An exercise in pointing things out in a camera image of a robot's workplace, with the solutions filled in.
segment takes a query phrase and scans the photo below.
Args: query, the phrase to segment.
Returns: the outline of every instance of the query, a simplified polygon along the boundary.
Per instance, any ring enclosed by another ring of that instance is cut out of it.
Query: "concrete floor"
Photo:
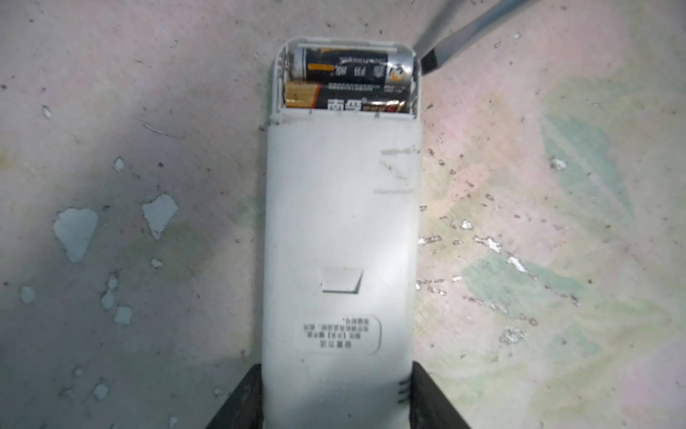
[[[204,427],[259,361],[277,49],[411,45],[439,8],[0,2],[0,426]],[[442,239],[415,354],[474,429],[683,427],[684,23],[681,0],[542,0],[425,78],[421,234]],[[69,207],[97,213],[76,263]]]

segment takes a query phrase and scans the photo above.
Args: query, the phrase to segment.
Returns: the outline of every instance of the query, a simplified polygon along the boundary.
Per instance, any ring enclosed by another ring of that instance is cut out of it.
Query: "white paint chip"
[[[76,394],[74,393],[74,388],[69,387],[67,389],[62,389],[60,392],[60,396],[68,397],[69,399],[74,399],[76,397]]]
[[[118,325],[130,325],[131,316],[133,316],[133,310],[131,307],[117,307],[117,313],[115,314],[115,323]]]
[[[21,286],[19,288],[19,299],[24,304],[30,304],[36,299],[36,293],[31,286]]]
[[[112,308],[115,304],[115,293],[111,289],[107,289],[105,293],[102,294],[102,297],[100,297],[100,305],[105,310],[109,310]]]
[[[115,274],[110,274],[110,279],[107,281],[107,288],[109,290],[117,290],[119,287],[119,279]]]
[[[569,163],[566,162],[564,159],[551,158],[550,159],[550,168],[552,170],[557,171],[557,172],[562,172],[562,171],[565,171],[567,168],[569,168]]]
[[[496,252],[496,253],[501,253],[503,251],[503,245],[500,244],[499,242],[495,241],[493,237],[485,237],[485,238],[480,238],[480,237],[474,237],[474,241],[477,243],[483,244],[484,246],[488,247],[490,250]]]
[[[514,265],[514,267],[520,273],[528,273],[529,272],[529,270],[527,270],[526,267],[524,265],[522,265],[522,263],[518,257],[510,256],[508,258],[508,264]]]
[[[52,231],[62,242],[67,258],[73,262],[83,259],[97,226],[97,213],[91,209],[69,208],[57,215]]]
[[[518,327],[507,326],[503,329],[499,341],[505,345],[517,344],[526,341],[526,334]]]
[[[443,238],[440,235],[433,235],[431,237],[422,237],[417,241],[417,244],[420,246],[424,244],[429,244],[429,243],[435,243],[443,240]]]
[[[100,383],[95,386],[93,389],[93,396],[95,396],[95,399],[98,401],[102,401],[107,397],[107,392],[110,391],[110,388],[107,387],[106,384]]]
[[[121,157],[115,159],[115,171],[122,171],[124,169],[124,160]]]
[[[150,233],[155,240],[159,240],[167,227],[169,219],[172,218],[178,206],[167,194],[162,194],[155,198],[154,201],[141,205],[143,209],[143,217],[147,220],[150,227]]]

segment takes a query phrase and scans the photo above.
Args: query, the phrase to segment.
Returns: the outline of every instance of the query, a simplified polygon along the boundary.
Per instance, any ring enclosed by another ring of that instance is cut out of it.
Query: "scratch mark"
[[[382,155],[409,155],[412,153],[412,149],[386,149],[382,150],[381,154]]]
[[[164,131],[160,131],[157,128],[153,128],[150,125],[146,124],[145,122],[143,122],[143,126],[146,127],[148,130],[154,132],[155,134],[163,135],[165,137],[169,137],[170,139],[177,139],[178,138],[178,136],[175,136],[173,134],[167,134]]]
[[[410,195],[414,193],[414,189],[374,189],[374,193],[378,195]]]

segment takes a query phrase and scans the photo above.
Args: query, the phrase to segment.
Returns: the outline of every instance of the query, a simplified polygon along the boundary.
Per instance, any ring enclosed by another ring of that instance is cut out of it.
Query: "white label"
[[[381,344],[381,322],[369,315],[312,314],[300,318],[295,330],[303,351],[374,354]]]

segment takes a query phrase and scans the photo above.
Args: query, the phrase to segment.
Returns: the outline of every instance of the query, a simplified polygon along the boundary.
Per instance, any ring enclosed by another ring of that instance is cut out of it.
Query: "aa battery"
[[[407,111],[408,89],[402,86],[288,81],[284,84],[286,107],[322,108],[330,111]]]
[[[296,46],[289,53],[292,80],[410,86],[414,54],[391,51]]]

